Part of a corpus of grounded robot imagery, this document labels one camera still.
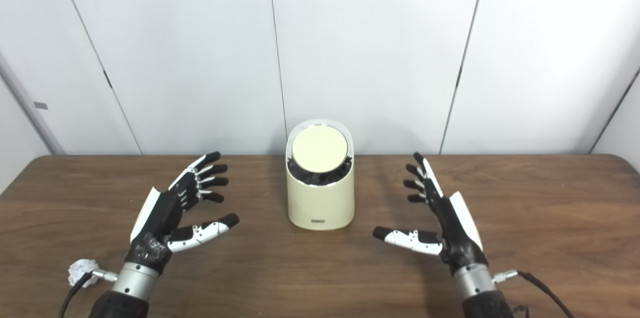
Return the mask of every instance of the black filling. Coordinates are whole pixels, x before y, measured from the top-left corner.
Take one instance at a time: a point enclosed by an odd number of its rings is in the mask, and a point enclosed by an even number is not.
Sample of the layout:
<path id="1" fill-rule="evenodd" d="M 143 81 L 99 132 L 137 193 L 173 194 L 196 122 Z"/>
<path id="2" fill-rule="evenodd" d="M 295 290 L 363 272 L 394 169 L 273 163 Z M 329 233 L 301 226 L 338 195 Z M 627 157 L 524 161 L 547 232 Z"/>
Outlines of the black filling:
<path id="1" fill-rule="evenodd" d="M 352 169 L 352 157 L 347 156 L 337 168 L 324 173 L 314 173 L 304 170 L 293 158 L 289 158 L 288 161 L 286 161 L 286 165 L 288 171 L 291 172 L 291 175 L 298 181 L 312 186 L 328 186 L 346 177 Z"/>

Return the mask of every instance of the cream cylindrical container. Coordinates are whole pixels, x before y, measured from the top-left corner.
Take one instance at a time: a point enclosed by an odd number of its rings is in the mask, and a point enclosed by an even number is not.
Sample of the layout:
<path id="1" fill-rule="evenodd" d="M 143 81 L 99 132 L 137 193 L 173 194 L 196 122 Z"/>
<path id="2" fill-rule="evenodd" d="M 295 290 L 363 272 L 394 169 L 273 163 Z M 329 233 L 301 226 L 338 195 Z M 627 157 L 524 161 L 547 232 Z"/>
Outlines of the cream cylindrical container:
<path id="1" fill-rule="evenodd" d="M 298 124 L 286 141 L 288 217 L 298 227 L 334 230 L 354 218 L 354 141 L 329 119 Z"/>

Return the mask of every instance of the round lid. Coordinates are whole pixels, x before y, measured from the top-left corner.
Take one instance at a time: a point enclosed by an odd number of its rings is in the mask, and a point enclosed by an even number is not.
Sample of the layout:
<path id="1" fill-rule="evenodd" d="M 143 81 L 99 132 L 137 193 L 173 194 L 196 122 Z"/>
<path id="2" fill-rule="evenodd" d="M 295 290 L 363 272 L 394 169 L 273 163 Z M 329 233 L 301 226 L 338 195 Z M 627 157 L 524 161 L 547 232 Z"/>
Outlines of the round lid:
<path id="1" fill-rule="evenodd" d="M 332 126 L 309 126 L 295 136 L 292 155 L 307 172 L 331 172 L 345 161 L 347 140 Z"/>

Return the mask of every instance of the cable connector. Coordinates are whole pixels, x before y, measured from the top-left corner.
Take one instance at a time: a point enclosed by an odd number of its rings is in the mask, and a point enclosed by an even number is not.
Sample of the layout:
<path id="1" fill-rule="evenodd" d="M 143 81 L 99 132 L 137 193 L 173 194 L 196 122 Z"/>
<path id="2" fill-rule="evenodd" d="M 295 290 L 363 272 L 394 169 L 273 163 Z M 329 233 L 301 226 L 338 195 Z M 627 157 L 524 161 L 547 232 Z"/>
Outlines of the cable connector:
<path id="1" fill-rule="evenodd" d="M 503 283 L 506 280 L 518 277 L 518 270 L 507 270 L 505 272 L 498 273 L 493 276 L 493 283 Z"/>
<path id="2" fill-rule="evenodd" d="M 107 282 L 115 282 L 118 280 L 118 273 L 110 272 L 109 270 L 94 269 L 92 274 L 94 277 L 98 277 L 99 279 L 103 279 Z"/>

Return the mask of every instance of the silver cylindrical wrist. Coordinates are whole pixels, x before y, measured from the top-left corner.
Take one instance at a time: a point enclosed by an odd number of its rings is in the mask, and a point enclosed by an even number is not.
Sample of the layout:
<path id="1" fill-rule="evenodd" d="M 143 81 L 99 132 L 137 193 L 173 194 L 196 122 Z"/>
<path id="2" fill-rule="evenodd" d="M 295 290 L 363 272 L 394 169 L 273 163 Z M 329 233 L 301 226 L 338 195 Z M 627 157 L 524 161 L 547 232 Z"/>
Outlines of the silver cylindrical wrist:
<path id="1" fill-rule="evenodd" d="M 482 292 L 498 290 L 491 273 L 489 273 L 489 268 L 482 263 L 466 265 L 455 271 L 453 277 L 462 291 L 462 299 L 464 300 Z"/>
<path id="2" fill-rule="evenodd" d="M 112 291 L 149 300 L 160 275 L 155 270 L 135 263 L 124 263 Z"/>

